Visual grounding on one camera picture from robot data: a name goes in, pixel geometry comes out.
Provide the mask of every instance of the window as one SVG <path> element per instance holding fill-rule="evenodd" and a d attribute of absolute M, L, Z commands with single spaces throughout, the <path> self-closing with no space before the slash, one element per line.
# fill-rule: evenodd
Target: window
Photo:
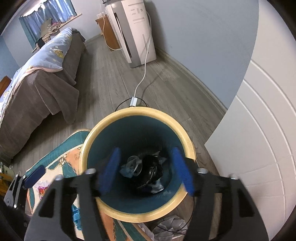
<path fill-rule="evenodd" d="M 66 22 L 76 15 L 70 0 L 39 0 L 20 17 L 20 23 L 34 49 L 41 37 L 41 25 L 45 21 L 52 19 L 52 23 Z"/>

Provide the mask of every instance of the metal screw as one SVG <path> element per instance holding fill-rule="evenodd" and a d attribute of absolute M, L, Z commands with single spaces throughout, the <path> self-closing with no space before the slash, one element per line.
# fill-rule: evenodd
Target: metal screw
<path fill-rule="evenodd" d="M 239 177 L 235 174 L 230 174 L 229 177 L 232 179 L 232 180 L 238 180 Z"/>
<path fill-rule="evenodd" d="M 198 168 L 197 172 L 200 174 L 207 174 L 209 171 L 206 168 Z"/>
<path fill-rule="evenodd" d="M 94 169 L 94 168 L 90 168 L 90 169 L 87 169 L 87 170 L 85 170 L 85 174 L 94 174 L 96 172 L 96 169 Z"/>
<path fill-rule="evenodd" d="M 64 175 L 59 174 L 59 175 L 56 175 L 55 180 L 60 181 L 60 180 L 63 180 L 63 178 L 64 178 Z"/>

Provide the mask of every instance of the power cord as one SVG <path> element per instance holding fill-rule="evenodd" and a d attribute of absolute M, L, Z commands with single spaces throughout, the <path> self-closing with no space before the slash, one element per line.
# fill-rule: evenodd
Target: power cord
<path fill-rule="evenodd" d="M 133 95 L 133 97 L 136 97 L 136 92 L 137 89 L 139 87 L 139 85 L 143 82 L 145 76 L 146 76 L 146 62 L 147 62 L 147 56 L 148 56 L 148 51 L 149 51 L 149 47 L 150 47 L 150 43 L 151 43 L 151 38 L 152 38 L 152 23 L 151 23 L 151 17 L 149 15 L 149 13 L 147 13 L 148 17 L 149 17 L 149 22 L 150 22 L 150 36 L 149 36 L 149 44 L 148 44 L 148 48 L 147 48 L 147 53 L 146 53 L 146 57 L 145 57 L 145 65 L 144 65 L 144 76 L 142 78 L 142 80 L 140 81 L 140 83 L 137 85 L 136 89 L 135 89 L 135 93 Z"/>
<path fill-rule="evenodd" d="M 160 227 L 160 226 L 158 226 L 158 225 L 157 225 L 157 227 L 160 228 L 160 229 L 162 229 L 162 230 L 164 230 L 164 231 L 168 231 L 168 232 L 170 232 L 170 233 L 174 233 L 174 234 L 182 234 L 182 235 L 184 235 L 183 233 L 179 233 L 179 231 L 185 231 L 185 230 L 187 230 L 187 229 L 183 229 L 183 228 L 184 228 L 184 227 L 190 222 L 190 220 L 192 219 L 193 212 L 194 212 L 194 206 L 195 206 L 195 198 L 193 197 L 193 209 L 192 209 L 191 216 L 190 216 L 190 218 L 188 219 L 187 223 L 186 223 L 182 228 L 180 228 L 180 229 L 178 229 L 178 230 L 176 230 L 176 231 L 170 231 L 170 230 L 164 229 L 163 227 Z"/>
<path fill-rule="evenodd" d="M 105 29 L 105 18 L 104 18 L 104 16 L 103 16 L 103 20 L 104 20 L 104 25 L 103 25 L 103 37 L 104 37 L 104 40 L 105 40 L 105 43 L 106 43 L 106 45 L 109 47 L 109 49 L 112 49 L 112 50 L 121 50 L 122 48 L 120 48 L 120 49 L 113 49 L 113 48 L 111 48 L 108 44 L 107 44 L 107 42 L 106 42 L 106 38 L 105 38 L 105 34 L 104 34 L 104 29 Z"/>
<path fill-rule="evenodd" d="M 122 102 L 117 106 L 117 108 L 115 109 L 115 111 L 117 111 L 117 109 L 119 108 L 119 106 L 121 106 L 124 102 L 130 100 L 131 98 L 128 98 L 128 99 L 126 99 L 125 101 L 122 101 Z M 137 98 L 138 98 L 139 100 L 143 101 L 144 104 L 146 105 L 146 107 L 149 107 L 143 99 L 141 99 L 141 98 L 139 98 L 139 97 L 137 97 Z"/>

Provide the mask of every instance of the white cable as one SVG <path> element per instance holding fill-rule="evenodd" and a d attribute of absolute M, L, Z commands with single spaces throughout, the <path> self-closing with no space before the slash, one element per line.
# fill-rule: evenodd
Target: white cable
<path fill-rule="evenodd" d="M 105 28 L 105 18 L 104 18 L 104 16 L 103 16 L 103 20 L 104 20 L 104 25 L 103 25 L 103 37 L 104 37 L 104 40 L 105 40 L 106 45 L 109 47 L 109 45 L 108 45 L 107 42 L 106 42 L 105 35 L 104 35 L 104 28 Z M 112 50 L 121 50 L 122 48 L 120 48 L 120 49 L 113 49 L 113 48 L 109 47 L 109 49 L 112 49 Z"/>
<path fill-rule="evenodd" d="M 149 46 L 151 43 L 151 37 L 152 37 L 152 23 L 151 23 L 151 18 L 149 13 L 147 13 L 148 17 L 149 17 L 149 21 L 150 21 L 150 37 L 149 37 L 149 44 L 148 44 L 148 48 L 147 48 L 147 53 L 146 53 L 146 58 L 145 58 L 145 65 L 144 65 L 144 76 L 143 79 L 140 81 L 140 83 L 137 85 L 136 89 L 135 89 L 135 93 L 134 93 L 134 97 L 136 97 L 136 92 L 137 92 L 137 88 L 139 87 L 139 85 L 143 82 L 145 76 L 146 76 L 146 62 L 147 62 L 147 56 L 148 56 L 148 51 L 149 51 Z"/>

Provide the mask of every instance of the blue blanket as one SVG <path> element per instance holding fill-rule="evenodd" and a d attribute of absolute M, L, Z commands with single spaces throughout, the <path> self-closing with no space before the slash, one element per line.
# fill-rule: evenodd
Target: blue blanket
<path fill-rule="evenodd" d="M 0 127 L 5 110 L 24 77 L 38 69 L 43 69 L 46 72 L 59 72 L 63 70 L 63 60 L 70 48 L 73 31 L 77 30 L 66 28 L 61 31 L 18 69 L 10 85 L 0 98 Z"/>

